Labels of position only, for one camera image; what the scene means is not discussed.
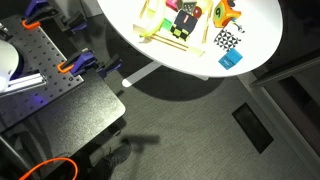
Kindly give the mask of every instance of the wooden stick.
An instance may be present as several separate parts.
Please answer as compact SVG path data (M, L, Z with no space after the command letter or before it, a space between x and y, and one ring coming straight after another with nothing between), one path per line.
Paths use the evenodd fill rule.
M182 46L182 47L184 47L184 48L187 48L187 49L189 48L188 45L185 45L185 44L176 42L176 41L171 40L171 39L169 39L169 38L166 38L166 37L164 37L164 36L162 36L162 35L160 35L160 34L158 34L158 33L153 34L153 36L160 37L160 38L165 39L165 40L167 40L167 41L170 41L170 42L172 42L172 43L174 43L174 44L180 45L180 46Z
M187 48L181 47L181 45L179 45L177 43L170 42L170 41L168 41L168 39L163 39L159 36L150 36L149 38L160 41L160 42L165 43L167 45L173 46L173 47L178 48L180 50L187 51Z
M149 5L149 0L146 0L146 2L144 2L143 8L142 8L142 10L140 12L140 15L139 15L140 19L142 18L142 16L143 16L144 12L146 11L148 5Z
M212 8L213 8L213 2L211 3L210 8L209 8L207 22L206 22L207 26L206 26L206 29L204 30L204 33L203 33L202 44L207 42L208 29L209 29L209 19L210 19L211 14L212 14Z

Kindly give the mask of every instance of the white round table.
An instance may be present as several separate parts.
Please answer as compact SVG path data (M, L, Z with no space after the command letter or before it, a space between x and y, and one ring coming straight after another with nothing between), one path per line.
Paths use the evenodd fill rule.
M211 20L207 43L203 46L205 53L201 57L158 41L140 43L138 35L133 32L133 23L139 16L144 2L145 0L98 0L103 13L116 31L134 48L155 62L149 69L152 69L152 66L155 69L158 67L157 64L160 64L198 77L235 76L265 63L276 51L282 36L282 13L278 0L235 1L236 9L242 12L237 22L246 31L241 43L236 47L243 59L227 70L218 62L222 55L217 52L221 50L213 43L221 28L215 28ZM215 7L220 0L213 2ZM149 72L145 69L138 74Z

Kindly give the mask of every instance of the green block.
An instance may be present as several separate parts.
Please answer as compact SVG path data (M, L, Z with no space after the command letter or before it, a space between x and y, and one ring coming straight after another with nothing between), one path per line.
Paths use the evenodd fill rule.
M164 18L161 28L164 28L164 29L170 31L171 25L172 25L172 22L169 21L168 19Z

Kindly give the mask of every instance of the checkered block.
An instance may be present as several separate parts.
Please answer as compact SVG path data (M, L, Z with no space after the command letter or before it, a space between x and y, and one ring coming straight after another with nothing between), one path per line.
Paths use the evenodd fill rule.
M176 24L173 24L171 26L170 31L178 39L186 41L189 38L189 32L185 29L178 27Z

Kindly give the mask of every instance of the orange clamp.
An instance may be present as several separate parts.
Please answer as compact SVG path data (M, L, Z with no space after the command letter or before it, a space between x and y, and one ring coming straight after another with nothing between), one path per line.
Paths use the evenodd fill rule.
M32 23L32 24L26 24L27 20L23 20L22 21L22 26L28 30L32 30L36 27L39 27L41 24L40 22L35 22L35 23Z
M57 68L58 68L58 71L61 72L62 74L66 74L67 72L69 72L72 68L73 68L73 64L64 68L64 69L61 69L61 66L64 64L65 62L62 62L60 64L58 64Z

